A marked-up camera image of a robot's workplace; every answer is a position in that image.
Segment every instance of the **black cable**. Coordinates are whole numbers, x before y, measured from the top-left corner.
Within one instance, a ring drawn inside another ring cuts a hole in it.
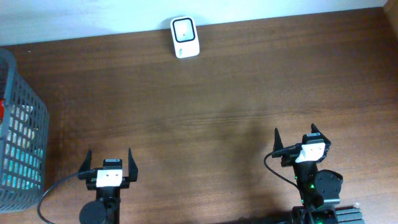
[[[270,157],[270,156],[272,156],[273,154],[276,154],[276,153],[283,153],[283,152],[286,152],[286,151],[288,151],[288,150],[289,150],[289,149],[281,149],[281,150],[278,150],[278,151],[274,151],[274,152],[268,153],[268,155],[266,155],[266,157],[264,158],[264,165],[266,165],[266,168],[267,168],[269,171],[271,171],[273,174],[275,174],[277,177],[281,178],[282,180],[284,180],[284,181],[290,183],[290,184],[293,185],[295,188],[297,188],[297,190],[300,192],[300,195],[301,195],[302,192],[301,192],[301,190],[299,189],[299,187],[297,186],[297,184],[291,182],[290,180],[286,179],[285,177],[282,177],[280,174],[278,174],[277,172],[275,172],[274,170],[272,170],[272,169],[267,165],[267,158],[268,158],[268,157]]]
[[[278,151],[274,151],[274,152],[268,153],[268,155],[266,155],[266,157],[264,158],[264,165],[266,166],[266,168],[267,168],[271,173],[275,174],[277,177],[281,178],[282,180],[284,180],[284,181],[290,183],[290,184],[293,185],[295,188],[297,188],[298,192],[300,193],[300,196],[304,196],[304,194],[303,194],[302,191],[299,189],[299,187],[298,187],[297,184],[293,183],[292,181],[290,181],[290,180],[286,179],[285,177],[283,177],[282,175],[278,174],[277,172],[275,172],[273,169],[271,169],[271,168],[267,165],[267,158],[268,158],[268,157],[270,157],[270,156],[272,156],[273,154],[276,154],[276,153],[287,152],[288,150],[290,150],[290,149],[281,149],[281,150],[278,150]],[[313,217],[312,217],[311,209],[310,209],[310,207],[309,207],[308,205],[307,205],[307,208],[308,208],[308,216],[310,217],[311,224],[315,224],[314,219],[313,219]]]
[[[45,198],[45,196],[47,194],[49,194],[49,192],[51,190],[53,190],[54,188],[56,188],[58,185],[64,183],[65,181],[67,181],[68,179],[71,179],[72,177],[76,177],[80,174],[87,174],[90,172],[93,172],[94,170],[89,170],[89,171],[84,171],[84,172],[77,172],[75,174],[69,175],[61,180],[59,180],[58,182],[56,182],[53,186],[51,186],[40,198],[39,203],[37,204],[37,214],[39,215],[39,217],[43,220],[43,222],[47,223],[47,224],[54,224],[53,222],[50,222],[48,219],[44,218],[44,216],[42,215],[42,212],[40,211],[40,206],[42,205],[43,199]]]

